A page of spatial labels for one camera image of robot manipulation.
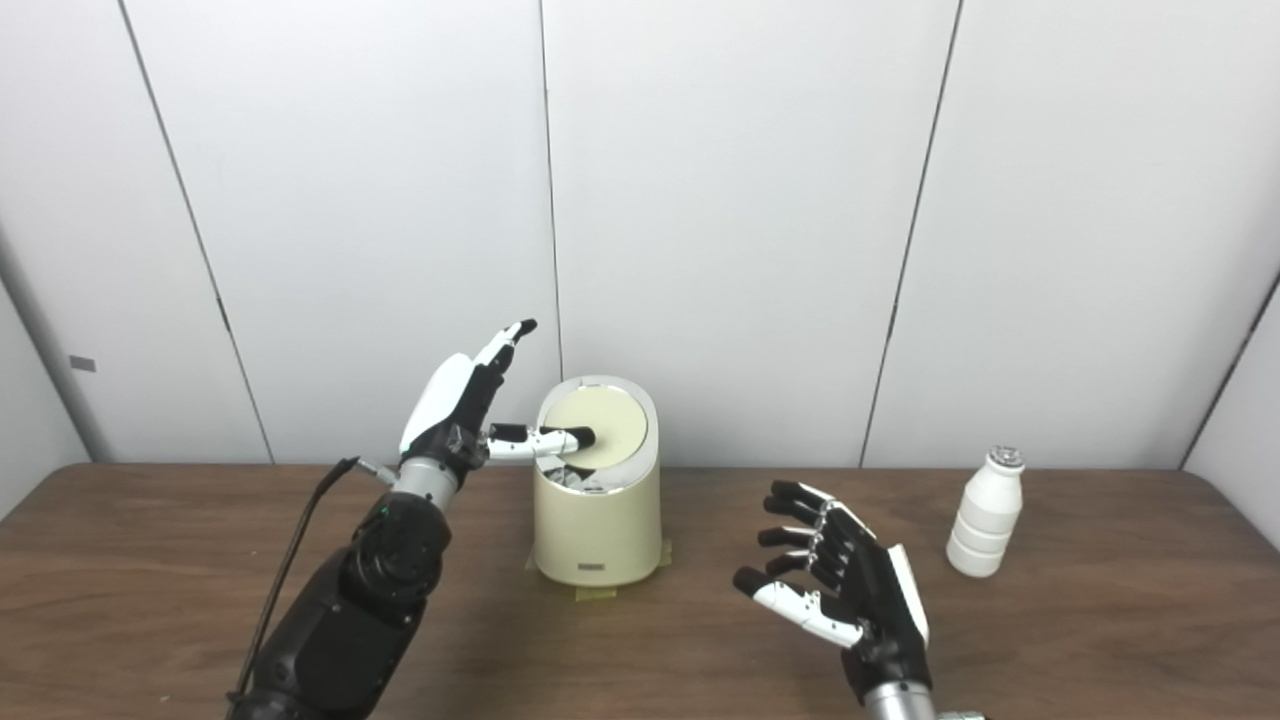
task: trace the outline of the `white plastic bottle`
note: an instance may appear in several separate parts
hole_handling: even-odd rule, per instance
[[[1023,510],[1023,468],[1021,452],[997,445],[965,484],[947,541],[947,560],[956,570],[987,578],[1000,569]]]

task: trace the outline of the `robotic arm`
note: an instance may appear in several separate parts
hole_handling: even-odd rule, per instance
[[[901,544],[884,550],[876,534],[835,497],[801,483],[774,482],[764,509],[806,528],[760,532],[764,547],[791,546],[762,573],[742,568],[733,585],[751,600],[841,648],[845,676],[873,720],[982,720],[980,714],[933,710],[925,661],[929,624]],[[832,593],[778,580],[808,570]]]
[[[298,593],[257,653],[251,689],[232,698],[229,719],[367,717],[439,582],[451,539],[444,511],[467,474],[490,455],[534,457],[594,442],[588,428],[481,432],[516,343],[535,327],[516,323],[475,359],[453,355],[436,369],[404,428],[399,473],[344,460],[325,478],[323,487],[358,462],[390,489]]]

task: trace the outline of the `wooden table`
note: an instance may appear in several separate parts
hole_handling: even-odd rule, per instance
[[[0,521],[0,717],[214,719],[316,466],[79,465]],[[667,470],[675,562],[614,600],[525,569],[529,471],[475,474],[375,717],[851,719],[837,652],[737,594],[773,478],[910,550],[940,710],[998,720],[1280,717],[1280,557],[1203,480],[1028,471],[988,580],[943,546],[965,471]],[[287,596],[380,488],[321,506]]]

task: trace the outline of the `white wall panel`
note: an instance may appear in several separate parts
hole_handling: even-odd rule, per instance
[[[0,286],[0,518],[50,473],[86,460],[84,443]]]
[[[431,370],[535,316],[559,379],[536,0],[129,0],[276,460],[388,459]]]
[[[964,8],[867,454],[1174,468],[1280,265],[1280,4]]]
[[[266,459],[115,3],[0,4],[0,261],[97,459]]]
[[[1213,483],[1280,547],[1280,304],[1271,306],[1222,389],[1187,470]]]
[[[855,465],[955,3],[544,6],[564,373],[667,462]]]

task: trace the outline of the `black cable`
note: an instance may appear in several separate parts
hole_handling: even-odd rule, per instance
[[[320,482],[316,483],[316,489],[311,492],[311,500],[302,509],[302,516],[298,518],[298,527],[293,530],[293,539],[289,541],[289,547],[284,551],[284,557],[280,560],[280,569],[275,571],[275,580],[271,582],[271,589],[266,593],[266,601],[262,603],[262,614],[257,619],[257,626],[253,628],[253,639],[250,641],[248,652],[244,653],[244,665],[241,667],[236,689],[227,693],[227,700],[230,701],[230,707],[227,710],[227,720],[230,720],[232,712],[236,711],[236,703],[244,697],[244,691],[248,688],[248,678],[253,673],[253,661],[257,660],[257,651],[262,647],[262,637],[266,635],[266,626],[271,623],[275,601],[280,597],[280,588],[284,585],[284,578],[289,575],[289,566],[293,565],[293,557],[298,553],[298,546],[302,544],[302,536],[307,532],[311,515],[315,512],[316,506],[320,505],[320,498],[324,497],[324,493],[329,492],[329,488],[338,482],[338,478],[355,468],[358,460],[360,457],[344,457],[339,460],[324,478],[320,478]]]

